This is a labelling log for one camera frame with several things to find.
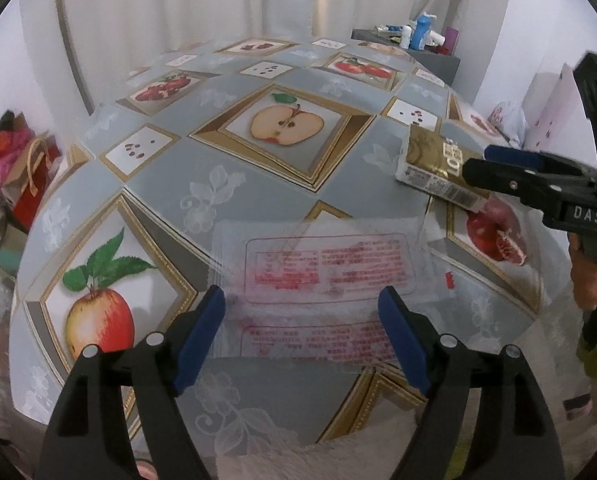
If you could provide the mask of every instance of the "white wall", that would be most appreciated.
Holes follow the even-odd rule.
[[[502,101],[521,104],[551,45],[563,0],[509,0],[489,67],[474,100],[486,117]]]
[[[534,123],[554,88],[564,63],[575,68],[587,51],[597,52],[597,13],[588,0],[562,0],[549,48],[523,103]]]
[[[468,102],[477,97],[507,9],[508,0],[468,0],[459,9],[453,27],[461,34],[455,53],[461,64],[452,87]]]
[[[36,132],[56,130],[25,45],[20,0],[11,0],[0,15],[0,115],[8,108],[23,112]]]
[[[499,102],[523,104],[534,123],[563,63],[575,67],[587,50],[597,51],[597,13],[587,0],[509,0],[474,107],[487,116]]]

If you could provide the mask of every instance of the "red apple illustration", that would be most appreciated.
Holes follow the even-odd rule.
[[[496,262],[525,264],[527,245],[519,219],[509,205],[492,197],[478,213],[467,215],[467,235],[479,251]]]
[[[391,77],[391,74],[387,70],[383,70],[382,68],[373,65],[365,65],[365,73],[367,75],[380,77],[381,79],[389,79]]]
[[[134,344],[134,320],[125,298],[110,288],[127,276],[155,267],[135,256],[115,258],[125,229],[103,244],[85,265],[68,270],[63,284],[72,292],[87,290],[67,314],[65,338],[74,359],[89,344],[104,352],[130,348]]]

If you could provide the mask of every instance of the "apple illustration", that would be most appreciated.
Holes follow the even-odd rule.
[[[97,344],[104,352],[130,348],[134,344],[134,320],[130,307],[111,288],[88,292],[70,309],[65,337],[74,359],[91,343]]]
[[[125,228],[88,258],[85,265],[68,270],[63,285],[71,292],[87,290],[76,300],[65,323],[65,340],[77,359],[87,345],[98,345],[104,352],[125,350],[134,344],[134,320],[125,298],[110,288],[127,276],[155,269],[135,256],[115,258],[123,242]]]
[[[250,132],[255,139],[291,146],[319,133],[325,122],[313,113],[301,110],[296,97],[289,94],[272,94],[276,105],[260,110],[252,119]]]
[[[485,256],[519,267],[525,264],[527,246],[519,219],[509,205],[492,197],[482,210],[467,216],[467,235]]]

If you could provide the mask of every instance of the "pink item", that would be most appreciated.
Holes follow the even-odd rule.
[[[450,56],[454,54],[454,49],[459,40],[459,32],[455,28],[448,27],[445,29],[445,43],[443,47],[450,51]]]
[[[25,150],[27,143],[34,138],[34,132],[29,128],[23,128],[17,132],[0,132],[2,141],[6,146],[0,149],[0,189],[3,181],[9,175],[12,166],[16,163],[21,153]]]

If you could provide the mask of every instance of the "white bottle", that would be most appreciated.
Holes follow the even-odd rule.
[[[410,48],[410,41],[412,40],[412,27],[403,25],[403,34],[401,35],[401,48]]]

